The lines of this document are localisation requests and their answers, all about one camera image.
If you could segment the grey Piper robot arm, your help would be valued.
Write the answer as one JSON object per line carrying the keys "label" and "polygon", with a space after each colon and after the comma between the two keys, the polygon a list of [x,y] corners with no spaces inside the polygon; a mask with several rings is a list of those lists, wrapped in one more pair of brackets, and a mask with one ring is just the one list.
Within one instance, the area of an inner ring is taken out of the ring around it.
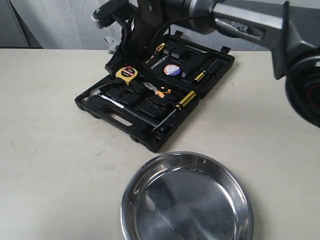
{"label": "grey Piper robot arm", "polygon": [[286,78],[292,108],[319,126],[320,11],[249,0],[116,0],[115,9],[128,22],[122,48],[136,59],[151,55],[170,25],[200,34],[217,31],[264,47],[271,52],[276,79]]}

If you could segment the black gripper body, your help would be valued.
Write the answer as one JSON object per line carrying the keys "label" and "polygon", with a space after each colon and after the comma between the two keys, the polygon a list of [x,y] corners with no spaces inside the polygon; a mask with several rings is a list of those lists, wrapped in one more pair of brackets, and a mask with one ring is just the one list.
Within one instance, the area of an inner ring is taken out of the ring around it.
{"label": "black gripper body", "polygon": [[183,0],[139,0],[137,6],[128,0],[112,0],[111,22],[121,26],[121,40],[111,61],[151,55],[169,24],[185,18],[184,6]]}

